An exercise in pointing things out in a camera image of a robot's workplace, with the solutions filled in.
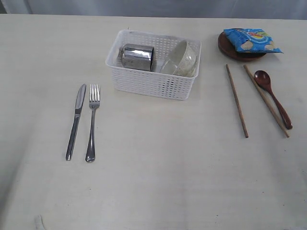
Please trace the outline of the silver fork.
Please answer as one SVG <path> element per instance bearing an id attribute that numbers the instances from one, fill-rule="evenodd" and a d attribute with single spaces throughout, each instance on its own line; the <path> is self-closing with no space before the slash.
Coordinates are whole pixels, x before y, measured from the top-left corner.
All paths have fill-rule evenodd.
<path id="1" fill-rule="evenodd" d="M 95 125 L 95 113 L 100 106 L 100 88 L 98 84 L 90 85 L 90 98 L 89 107 L 92 110 L 91 115 L 91 127 L 88 141 L 87 152 L 85 156 L 86 162 L 93 162 L 95 160 L 95 145 L 94 145 L 94 125 Z"/>

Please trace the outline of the silver table knife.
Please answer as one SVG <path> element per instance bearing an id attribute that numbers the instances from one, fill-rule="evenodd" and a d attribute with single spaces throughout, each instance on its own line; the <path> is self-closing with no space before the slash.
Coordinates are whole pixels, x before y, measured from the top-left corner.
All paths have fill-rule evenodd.
<path id="1" fill-rule="evenodd" d="M 74 121 L 71 129 L 70 139 L 68 142 L 67 152 L 66 152 L 66 161 L 70 161 L 73 154 L 74 143 L 76 139 L 76 133 L 78 129 L 79 120 L 81 117 L 81 112 L 83 108 L 83 102 L 86 93 L 86 84 L 83 84 L 77 93 L 76 102 L 75 102 L 75 112 L 74 112 Z"/>

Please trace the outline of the brown wooden chopstick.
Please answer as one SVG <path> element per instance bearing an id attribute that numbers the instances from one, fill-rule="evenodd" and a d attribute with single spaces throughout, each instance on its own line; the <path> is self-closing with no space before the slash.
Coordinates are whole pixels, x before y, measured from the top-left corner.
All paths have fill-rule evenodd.
<path id="1" fill-rule="evenodd" d="M 244 120 L 244 117 L 243 117 L 243 113 L 242 113 L 242 110 L 241 110 L 241 106 L 240 106 L 240 103 L 239 103 L 239 99 L 238 99 L 238 96 L 237 96 L 237 92 L 236 92 L 236 88 L 235 88 L 235 85 L 234 85 L 233 77 L 232 77 L 232 74 L 230 72 L 229 65 L 226 64 L 225 67 L 226 67 L 226 71 L 227 71 L 227 74 L 228 74 L 228 77 L 229 77 L 229 81 L 230 81 L 230 84 L 231 84 L 231 88 L 232 88 L 232 92 L 233 92 L 233 95 L 234 95 L 236 107 L 237 107 L 237 110 L 238 110 L 239 119 L 240 119 L 240 122 L 241 122 L 241 125 L 242 125 L 242 129 L 243 129 L 243 132 L 244 132 L 244 136 L 245 136 L 245 138 L 248 138 L 249 135 L 248 135 L 247 127 L 246 127 L 245 120 Z"/>
<path id="2" fill-rule="evenodd" d="M 286 128 L 284 127 L 284 125 L 282 124 L 281 119 L 277 116 L 276 112 L 273 109 L 273 106 L 271 105 L 271 103 L 269 102 L 269 99 L 267 98 L 267 96 L 265 95 L 264 91 L 260 88 L 260 86 L 255 82 L 254 77 L 252 75 L 252 73 L 250 72 L 248 66 L 245 64 L 243 65 L 246 73 L 248 74 L 249 78 L 251 79 L 252 83 L 254 84 L 255 88 L 257 89 L 257 91 L 259 92 L 261 98 L 263 99 L 264 103 L 267 105 L 270 113 L 272 114 L 272 116 L 274 117 L 275 121 L 277 122 L 277 124 L 279 125 L 280 129 L 283 131 L 283 133 L 285 134 L 285 136 L 287 138 L 290 137 L 290 135 L 288 134 L 288 132 L 286 131 Z"/>

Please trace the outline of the brown wooden plate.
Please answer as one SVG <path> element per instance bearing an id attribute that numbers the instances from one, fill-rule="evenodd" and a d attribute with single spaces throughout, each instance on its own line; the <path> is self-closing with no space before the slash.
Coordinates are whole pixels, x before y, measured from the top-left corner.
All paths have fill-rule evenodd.
<path id="1" fill-rule="evenodd" d="M 232 43 L 227 39 L 224 32 L 221 32 L 218 36 L 218 48 L 219 50 L 227 57 L 242 61 L 242 62 L 250 62 L 254 60 L 258 60 L 264 57 L 265 53 L 239 53 L 235 50 L 235 47 Z"/>

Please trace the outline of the red-brown wooden spoon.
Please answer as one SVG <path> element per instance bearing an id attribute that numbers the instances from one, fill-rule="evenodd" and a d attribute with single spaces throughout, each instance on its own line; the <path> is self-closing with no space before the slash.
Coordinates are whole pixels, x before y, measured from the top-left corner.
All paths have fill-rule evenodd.
<path id="1" fill-rule="evenodd" d="M 277 109 L 279 110 L 283 124 L 285 125 L 286 129 L 288 130 L 292 129 L 293 125 L 290 117 L 288 116 L 284 107 L 281 105 L 281 103 L 278 101 L 278 99 L 275 97 L 272 91 L 271 79 L 268 73 L 263 70 L 257 70 L 254 74 L 254 80 L 262 89 L 267 91 L 268 94 L 272 97 Z"/>

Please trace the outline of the blue chips bag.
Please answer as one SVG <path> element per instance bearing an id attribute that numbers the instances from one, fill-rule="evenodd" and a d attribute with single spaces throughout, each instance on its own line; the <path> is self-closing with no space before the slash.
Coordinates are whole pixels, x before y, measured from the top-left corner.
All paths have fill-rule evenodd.
<path id="1" fill-rule="evenodd" d="M 262 29 L 230 28 L 224 33 L 238 53 L 283 53 Z"/>

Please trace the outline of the white perforated plastic basket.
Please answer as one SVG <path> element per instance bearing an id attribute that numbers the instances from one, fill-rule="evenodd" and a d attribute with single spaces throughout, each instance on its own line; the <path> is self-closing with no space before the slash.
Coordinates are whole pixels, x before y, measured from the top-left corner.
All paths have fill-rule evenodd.
<path id="1" fill-rule="evenodd" d="M 160 72 L 167 55 L 179 42 L 184 40 L 183 37 L 128 29 L 119 31 L 106 58 L 106 65 L 111 68 L 115 89 L 153 97 L 186 100 L 199 73 L 201 41 L 186 39 L 188 45 L 196 54 L 196 63 L 190 77 Z M 120 49 L 125 44 L 154 47 L 153 70 L 143 71 L 123 67 L 120 60 Z"/>

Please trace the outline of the shiny steel cup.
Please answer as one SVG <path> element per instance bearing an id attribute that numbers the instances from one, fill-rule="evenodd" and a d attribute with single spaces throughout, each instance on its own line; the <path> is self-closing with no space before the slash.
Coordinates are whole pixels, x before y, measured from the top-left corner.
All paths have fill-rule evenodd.
<path id="1" fill-rule="evenodd" d="M 119 59 L 124 68 L 152 71 L 154 47 L 127 43 L 119 49 Z"/>

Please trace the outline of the beige ceramic bowl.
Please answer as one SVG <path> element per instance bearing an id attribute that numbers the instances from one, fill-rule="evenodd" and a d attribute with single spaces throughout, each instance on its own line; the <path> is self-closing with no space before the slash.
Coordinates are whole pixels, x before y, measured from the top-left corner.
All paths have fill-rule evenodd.
<path id="1" fill-rule="evenodd" d="M 197 54 L 187 40 L 180 41 L 166 57 L 160 73 L 182 77 L 192 77 Z"/>

